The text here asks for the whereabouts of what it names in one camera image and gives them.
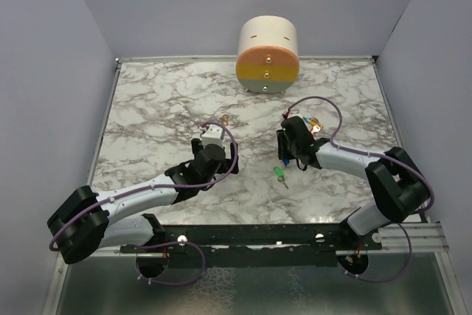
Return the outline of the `small red tag key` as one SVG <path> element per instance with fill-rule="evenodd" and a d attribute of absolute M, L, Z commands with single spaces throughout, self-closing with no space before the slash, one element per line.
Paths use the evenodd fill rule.
<path fill-rule="evenodd" d="M 320 132 L 321 130 L 322 130 L 322 126 L 320 126 L 320 125 L 314 125 L 314 126 L 311 128 L 310 132 L 311 132 L 312 134 L 317 134 L 317 133 Z"/>

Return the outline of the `orange carabiner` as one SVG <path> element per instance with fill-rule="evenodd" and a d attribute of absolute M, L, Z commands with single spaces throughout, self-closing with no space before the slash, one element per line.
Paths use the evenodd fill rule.
<path fill-rule="evenodd" d="M 316 118 L 310 120 L 311 125 L 321 125 L 320 121 Z"/>

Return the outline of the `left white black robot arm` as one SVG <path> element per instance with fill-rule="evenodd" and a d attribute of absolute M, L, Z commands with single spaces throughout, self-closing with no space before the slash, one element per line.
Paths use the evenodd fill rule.
<path fill-rule="evenodd" d="M 103 247 L 106 232 L 127 217 L 194 198 L 239 172 L 236 142 L 230 143 L 229 159 L 220 145 L 193 139 L 192 146 L 197 149 L 193 159 L 144 183 L 102 192 L 78 187 L 46 222 L 52 234 L 49 249 L 60 252 L 67 264 L 78 263 Z"/>

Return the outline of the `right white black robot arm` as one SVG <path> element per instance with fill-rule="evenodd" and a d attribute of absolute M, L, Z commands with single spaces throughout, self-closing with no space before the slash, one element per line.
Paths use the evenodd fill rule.
<path fill-rule="evenodd" d="M 356 249 L 373 230 L 401 223 L 434 200 L 431 186 L 402 148 L 369 153 L 335 145 L 331 139 L 315 138 L 298 116 L 282 121 L 277 144 L 278 158 L 294 160 L 300 170 L 335 170 L 368 182 L 373 201 L 341 223 L 339 241 L 346 249 Z"/>

